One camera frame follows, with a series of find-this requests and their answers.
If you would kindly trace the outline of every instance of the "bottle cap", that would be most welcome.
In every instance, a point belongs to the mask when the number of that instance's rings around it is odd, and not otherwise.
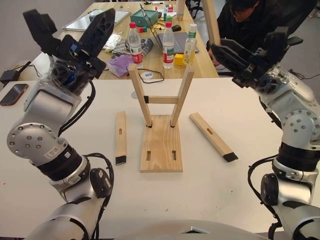
[[[135,29],[137,27],[136,23],[133,22],[133,21],[130,22],[129,26],[130,26],[131,29]]]
[[[172,27],[172,22],[167,21],[167,22],[165,23],[165,27],[166,27],[166,28],[171,28],[171,27]]]
[[[197,31],[197,24],[190,24],[189,25],[189,32],[196,32]]]

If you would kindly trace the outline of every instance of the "black end cap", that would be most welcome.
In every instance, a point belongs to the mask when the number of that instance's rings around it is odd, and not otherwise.
[[[234,161],[234,160],[236,160],[236,159],[239,159],[239,158],[237,157],[237,155],[235,155],[234,152],[230,152],[230,153],[228,153],[228,154],[223,155],[223,158],[224,158],[228,163],[230,163],[230,162],[232,162],[232,161]]]
[[[117,156],[115,158],[115,165],[125,164],[127,162],[127,156]]]

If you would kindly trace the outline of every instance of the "chair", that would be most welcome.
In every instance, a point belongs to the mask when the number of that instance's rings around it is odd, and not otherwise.
[[[195,15],[193,16],[193,19],[195,19],[197,17],[197,13],[199,11],[203,11],[204,9],[203,9],[202,6],[200,6],[201,0],[192,0],[192,1],[196,2],[196,6],[191,7],[191,0],[186,0],[185,1],[185,5],[187,6],[187,8],[188,8],[189,12],[191,13],[191,15],[192,15],[192,12],[194,10],[196,10]]]
[[[292,35],[315,8],[318,0],[278,0],[283,14],[279,26],[289,28],[288,35]],[[292,47],[301,44],[304,40],[297,36],[288,38],[287,44]],[[229,76],[230,72],[218,72],[219,76]]]

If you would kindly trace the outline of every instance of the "water bottle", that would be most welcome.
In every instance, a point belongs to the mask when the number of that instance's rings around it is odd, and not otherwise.
[[[189,25],[188,38],[185,41],[183,63],[185,65],[191,65],[194,63],[197,40],[196,40],[197,24]]]
[[[163,67],[165,69],[171,69],[174,65],[174,46],[175,37],[171,29],[172,23],[167,21],[165,23],[165,31],[163,34],[162,41],[162,52],[163,52]]]
[[[129,31],[130,52],[137,68],[142,68],[143,59],[142,59],[141,41],[140,41],[140,36],[136,31],[136,27],[137,25],[135,22],[130,22],[130,31]]]

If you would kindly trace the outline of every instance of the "wooden stick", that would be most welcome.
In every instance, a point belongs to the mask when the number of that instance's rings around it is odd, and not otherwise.
[[[127,162],[126,112],[116,113],[115,117],[115,165]]]
[[[182,83],[178,93],[178,98],[179,98],[178,102],[176,105],[174,105],[174,109],[171,115],[171,121],[170,121],[171,127],[174,127],[177,124],[177,121],[178,121],[182,106],[184,105],[194,73],[195,73],[194,67],[192,65],[188,65],[184,71]]]
[[[136,96],[138,97],[138,101],[145,119],[145,124],[148,127],[152,126],[152,120],[151,120],[151,115],[150,115],[150,111],[149,111],[149,107],[145,102],[144,99],[144,89],[142,88],[142,84],[140,81],[140,76],[137,70],[137,66],[135,64],[130,64],[129,68],[128,68],[132,83],[133,83],[133,87],[136,93]]]
[[[144,96],[146,104],[177,104],[177,96]]]
[[[231,148],[222,140],[222,138],[212,129],[212,127],[198,112],[190,114],[189,117],[228,163],[238,159]]]
[[[203,4],[206,28],[209,35],[209,43],[221,45],[214,0],[201,0],[201,2]]]

